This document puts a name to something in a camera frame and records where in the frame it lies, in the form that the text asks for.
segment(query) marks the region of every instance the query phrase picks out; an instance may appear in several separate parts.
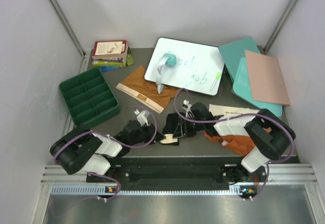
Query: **green crate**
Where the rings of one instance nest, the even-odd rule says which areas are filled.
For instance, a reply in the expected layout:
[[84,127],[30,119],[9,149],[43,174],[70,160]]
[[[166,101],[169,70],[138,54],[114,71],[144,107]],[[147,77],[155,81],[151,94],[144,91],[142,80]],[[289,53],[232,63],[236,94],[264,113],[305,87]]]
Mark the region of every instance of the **green crate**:
[[76,126],[93,128],[116,116],[119,103],[99,68],[90,69],[59,85]]

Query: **gray table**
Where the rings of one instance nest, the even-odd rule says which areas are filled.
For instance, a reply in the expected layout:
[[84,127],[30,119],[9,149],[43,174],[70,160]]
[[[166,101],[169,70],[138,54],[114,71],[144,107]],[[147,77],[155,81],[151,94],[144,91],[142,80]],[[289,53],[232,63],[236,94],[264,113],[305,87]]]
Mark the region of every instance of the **gray table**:
[[[153,48],[132,49],[132,55],[135,64],[104,73],[108,83],[119,100],[121,112],[119,115],[98,125],[95,129],[103,133],[115,135],[119,133],[129,120],[136,119],[133,113],[135,106],[143,106],[136,99],[130,97],[126,93],[116,89],[116,85],[126,78],[138,66],[147,67],[153,53]],[[233,106],[257,109],[255,106],[247,103],[243,99],[234,95],[232,92],[232,82],[230,77],[222,76],[219,92],[216,96],[209,96],[200,93],[190,92],[191,103],[202,102],[207,107],[209,104],[221,106]],[[186,93],[182,93],[178,99],[179,108],[181,108],[183,100],[186,99]],[[170,113],[174,113],[173,99],[161,114],[153,112],[158,123],[158,130],[161,132],[166,124],[166,117]],[[194,138],[180,139],[179,146],[172,145],[150,145],[141,149],[131,149],[127,156],[238,156],[234,152],[222,147],[219,143],[212,143],[203,136],[202,132]]]

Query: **metal corner post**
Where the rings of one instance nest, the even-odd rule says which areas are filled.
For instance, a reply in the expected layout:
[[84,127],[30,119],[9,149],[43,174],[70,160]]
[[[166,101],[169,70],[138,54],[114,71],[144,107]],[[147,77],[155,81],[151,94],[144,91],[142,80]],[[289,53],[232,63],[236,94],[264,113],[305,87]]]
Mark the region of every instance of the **metal corner post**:
[[58,4],[57,0],[49,0],[51,6],[53,7],[54,11],[56,12],[57,16],[59,17],[60,22],[64,26],[65,30],[67,31],[69,37],[71,38],[72,42],[76,46],[77,50],[79,51],[80,55],[84,57],[85,52],[82,49],[75,33],[73,32],[67,18],[65,17],[60,5]]
[[286,7],[285,11],[283,12],[279,22],[277,23],[277,25],[275,26],[271,36],[269,37],[264,51],[267,54],[271,48],[271,46],[273,45],[275,39],[277,38],[277,36],[279,35],[283,25],[285,24],[286,20],[288,19],[290,13],[292,12],[292,10],[294,9],[294,7],[296,6],[298,0],[290,0],[288,6]]

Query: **snake illustration on book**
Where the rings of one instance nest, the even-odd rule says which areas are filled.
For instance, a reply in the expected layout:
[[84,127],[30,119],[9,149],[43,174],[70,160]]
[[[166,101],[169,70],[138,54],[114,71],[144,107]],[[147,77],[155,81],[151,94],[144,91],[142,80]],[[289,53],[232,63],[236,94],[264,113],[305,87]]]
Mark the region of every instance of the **snake illustration on book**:
[[115,45],[115,48],[111,48],[110,51],[107,51],[107,53],[112,53],[114,50],[118,49],[118,45],[116,42],[114,43],[114,45]]

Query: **teal folder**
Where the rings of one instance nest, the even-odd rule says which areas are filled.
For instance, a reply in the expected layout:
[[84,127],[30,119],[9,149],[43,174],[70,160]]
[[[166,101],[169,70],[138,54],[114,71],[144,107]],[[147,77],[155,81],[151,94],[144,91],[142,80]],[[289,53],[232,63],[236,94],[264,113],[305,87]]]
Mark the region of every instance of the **teal folder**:
[[260,54],[260,51],[252,37],[219,47],[220,54],[229,71],[232,81],[235,80],[240,59],[245,57],[245,50],[250,50]]
[[233,91],[236,95],[259,107],[260,109],[268,109],[277,117],[282,115],[282,105],[253,100],[252,93],[250,91],[246,58],[244,57],[241,58],[239,62],[233,85]]

